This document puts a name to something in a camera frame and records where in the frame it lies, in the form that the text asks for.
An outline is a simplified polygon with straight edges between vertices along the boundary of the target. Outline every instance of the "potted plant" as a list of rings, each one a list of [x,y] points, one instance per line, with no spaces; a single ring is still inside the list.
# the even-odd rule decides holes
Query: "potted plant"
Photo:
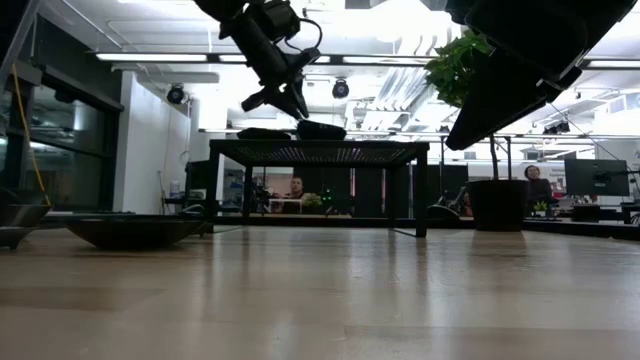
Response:
[[[321,215],[324,213],[322,198],[318,194],[308,193],[302,197],[302,212],[304,214]]]
[[[533,205],[533,211],[536,213],[538,217],[547,216],[547,210],[549,210],[549,206],[546,202],[540,201]]]
[[[467,31],[463,37],[436,49],[439,55],[425,66],[427,81],[438,90],[438,99],[462,108],[469,94],[476,69],[486,64],[492,49],[482,35]],[[495,137],[489,136],[493,178],[474,181],[467,189],[475,226],[487,231],[520,231],[527,205],[529,183],[499,180]]]

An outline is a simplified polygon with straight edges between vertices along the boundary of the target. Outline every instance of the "woman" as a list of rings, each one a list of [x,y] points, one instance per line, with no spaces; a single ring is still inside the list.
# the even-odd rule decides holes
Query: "woman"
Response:
[[[304,184],[302,182],[302,178],[299,176],[294,176],[293,178],[291,178],[290,186],[290,193],[285,195],[274,194],[274,197],[277,199],[300,200],[300,202],[285,202],[279,210],[276,210],[276,212],[281,212],[283,214],[299,214],[301,212],[302,202],[307,196],[307,194],[305,194],[304,192]]]
[[[529,204],[553,202],[551,184],[549,180],[540,178],[540,168],[535,165],[527,166],[524,176],[529,180]]]

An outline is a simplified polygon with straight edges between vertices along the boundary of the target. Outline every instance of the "yellow cable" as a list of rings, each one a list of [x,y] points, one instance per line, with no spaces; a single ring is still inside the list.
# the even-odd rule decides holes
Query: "yellow cable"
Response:
[[[16,86],[16,94],[18,94],[18,107],[20,108],[20,117],[22,118],[22,126],[24,127],[24,137],[27,140],[27,144],[29,144],[29,152],[31,153],[31,160],[33,161],[33,168],[36,171],[36,177],[38,178],[38,183],[40,184],[40,190],[42,190],[42,194],[44,194],[44,198],[47,201],[47,205],[51,206],[51,201],[49,201],[49,195],[47,195],[46,190],[44,189],[44,183],[42,182],[42,177],[40,176],[40,170],[38,169],[38,163],[36,162],[36,154],[31,148],[31,135],[29,134],[29,126],[27,125],[27,116],[24,113],[24,106],[22,105],[22,96],[20,96],[20,83],[18,81],[18,70],[16,69],[16,64],[13,64],[13,81]]]

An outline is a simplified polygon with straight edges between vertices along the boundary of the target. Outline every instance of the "table leg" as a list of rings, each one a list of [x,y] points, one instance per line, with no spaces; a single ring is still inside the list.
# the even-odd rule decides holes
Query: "table leg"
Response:
[[[631,210],[628,208],[622,207],[622,219],[624,223],[627,225],[631,224]]]
[[[245,225],[251,215],[251,199],[253,197],[253,167],[247,166],[244,173],[244,198],[242,201],[242,218]]]
[[[384,211],[389,220],[389,228],[396,227],[396,178],[397,168],[388,168],[384,175]]]
[[[424,238],[427,237],[427,148],[418,148],[417,157],[413,214],[416,218],[416,237]]]
[[[220,166],[220,150],[217,147],[209,149],[209,166],[207,171],[207,198],[205,202],[205,216],[208,222],[215,224],[218,214],[218,168]]]

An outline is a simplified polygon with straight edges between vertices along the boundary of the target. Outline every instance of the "black table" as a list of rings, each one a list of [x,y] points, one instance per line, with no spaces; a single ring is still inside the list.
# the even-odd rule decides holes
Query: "black table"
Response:
[[[395,227],[395,189],[393,179],[399,168],[417,159],[413,213],[416,237],[427,235],[427,189],[415,184],[427,183],[427,152],[429,143],[393,141],[317,141],[317,140],[211,140],[209,142],[209,172],[205,212],[215,223],[216,189],[220,155],[225,155],[246,167],[244,199],[251,198],[253,167],[319,167],[319,168],[380,168],[387,171],[385,208],[389,227]],[[250,223],[250,202],[244,201],[242,216]]]

